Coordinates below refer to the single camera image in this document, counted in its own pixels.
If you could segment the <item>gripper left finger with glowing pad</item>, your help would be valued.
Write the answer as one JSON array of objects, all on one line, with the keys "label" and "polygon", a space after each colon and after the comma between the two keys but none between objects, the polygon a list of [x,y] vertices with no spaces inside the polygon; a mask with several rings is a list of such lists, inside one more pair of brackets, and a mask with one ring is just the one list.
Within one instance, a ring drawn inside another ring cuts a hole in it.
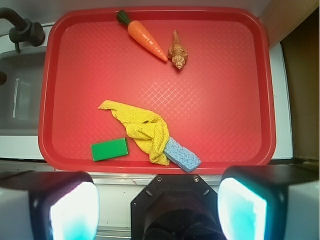
[{"label": "gripper left finger with glowing pad", "polygon": [[0,174],[2,240],[93,240],[99,216],[99,191],[87,172]]}]

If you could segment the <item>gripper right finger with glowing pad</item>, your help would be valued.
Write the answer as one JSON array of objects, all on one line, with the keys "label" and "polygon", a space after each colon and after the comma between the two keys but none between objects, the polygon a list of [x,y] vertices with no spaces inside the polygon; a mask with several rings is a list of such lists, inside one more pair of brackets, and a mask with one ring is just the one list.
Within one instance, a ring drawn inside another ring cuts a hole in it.
[{"label": "gripper right finger with glowing pad", "polygon": [[319,167],[231,166],[221,177],[217,209],[228,240],[318,240]]}]

